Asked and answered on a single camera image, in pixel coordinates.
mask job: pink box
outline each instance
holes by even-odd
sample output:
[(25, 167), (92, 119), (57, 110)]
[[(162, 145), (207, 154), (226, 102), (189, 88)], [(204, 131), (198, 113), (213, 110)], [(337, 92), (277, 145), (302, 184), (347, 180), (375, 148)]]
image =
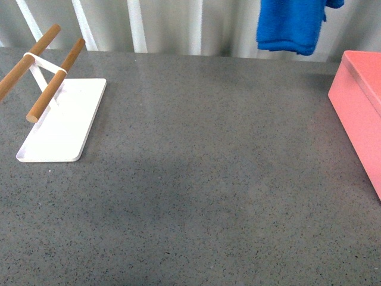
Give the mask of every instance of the pink box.
[(381, 52), (345, 51), (328, 97), (381, 198)]

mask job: white curtain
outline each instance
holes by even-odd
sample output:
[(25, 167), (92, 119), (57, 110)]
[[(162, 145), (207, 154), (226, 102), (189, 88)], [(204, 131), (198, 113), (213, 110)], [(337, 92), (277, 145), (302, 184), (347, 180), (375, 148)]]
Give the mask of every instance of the white curtain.
[(257, 49), (260, 0), (1, 0), (0, 46), (31, 47), (54, 23), (49, 46), (90, 51), (222, 55), (340, 61), (344, 50), (381, 51), (381, 1), (345, 0), (326, 8), (316, 51), (309, 57)]

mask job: white bracket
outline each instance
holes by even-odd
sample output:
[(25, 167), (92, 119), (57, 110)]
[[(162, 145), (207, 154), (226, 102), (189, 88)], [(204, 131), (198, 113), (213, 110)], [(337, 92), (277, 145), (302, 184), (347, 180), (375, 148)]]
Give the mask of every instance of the white bracket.
[[(30, 71), (41, 91), (48, 86), (42, 67), (53, 73), (61, 67), (34, 54)], [(105, 79), (65, 79), (16, 158), (21, 162), (68, 162), (80, 158), (106, 87)]]

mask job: countertop surface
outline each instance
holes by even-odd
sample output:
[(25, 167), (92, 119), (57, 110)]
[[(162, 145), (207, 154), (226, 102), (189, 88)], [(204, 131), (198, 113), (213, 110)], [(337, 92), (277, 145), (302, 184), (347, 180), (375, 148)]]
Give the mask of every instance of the countertop surface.
[[(27, 49), (0, 49), (3, 78)], [(60, 64), (67, 51), (45, 51)], [(337, 64), (83, 51), (82, 157), (20, 163), (0, 104), (0, 284), (381, 285), (381, 204), (328, 97)]]

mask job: blue towel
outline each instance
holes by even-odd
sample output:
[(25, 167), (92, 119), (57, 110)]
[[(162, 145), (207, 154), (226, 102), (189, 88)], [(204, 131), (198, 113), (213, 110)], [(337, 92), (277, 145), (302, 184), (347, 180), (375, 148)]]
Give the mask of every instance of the blue towel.
[(257, 30), (258, 49), (315, 51), (325, 6), (340, 8), (344, 0), (262, 0)]

